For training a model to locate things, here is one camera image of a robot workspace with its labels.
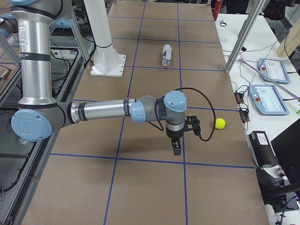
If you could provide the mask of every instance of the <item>blue joint cap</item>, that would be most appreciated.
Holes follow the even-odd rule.
[[[73,26],[73,19],[69,20],[56,20],[51,24],[54,28],[70,28]]]
[[[46,139],[52,133],[48,119],[31,109],[17,111],[11,119],[11,126],[16,135],[31,142]]]
[[[3,13],[0,15],[3,19],[14,19],[15,17],[11,13]]]
[[[6,38],[8,38],[8,37],[10,36],[10,34],[9,34],[6,30],[3,30],[3,29],[1,29],[1,28],[0,28],[0,35],[1,35],[4,39],[6,39]]]
[[[130,111],[134,123],[144,123],[146,121],[145,108],[141,102],[131,104]]]
[[[26,6],[31,3],[36,2],[37,0],[8,0],[9,3],[12,3],[17,6]]]
[[[180,91],[172,90],[165,95],[165,106],[177,113],[182,113],[187,109],[187,97]]]

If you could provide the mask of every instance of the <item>white can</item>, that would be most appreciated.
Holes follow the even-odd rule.
[[[167,67],[171,64],[172,48],[170,45],[165,45],[163,48],[163,66]]]

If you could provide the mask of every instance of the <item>black monitor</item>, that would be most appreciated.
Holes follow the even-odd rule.
[[[292,190],[300,197],[300,119],[274,138],[271,145],[291,183],[283,190]]]

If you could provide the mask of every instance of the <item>robotic arm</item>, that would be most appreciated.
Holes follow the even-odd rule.
[[[8,0],[18,21],[23,98],[12,117],[12,128],[21,138],[40,141],[70,124],[93,119],[131,116],[137,123],[166,121],[174,155],[181,154],[185,131],[200,135],[199,120],[186,117],[186,96],[171,91],[164,97],[126,98],[95,103],[57,103],[52,97],[49,26],[68,25],[71,0]]]

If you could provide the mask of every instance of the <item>tennis ball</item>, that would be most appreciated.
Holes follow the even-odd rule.
[[[225,125],[226,125],[226,122],[225,122],[224,119],[222,119],[222,118],[217,118],[216,119],[216,128],[217,129],[221,130],[225,127]]]

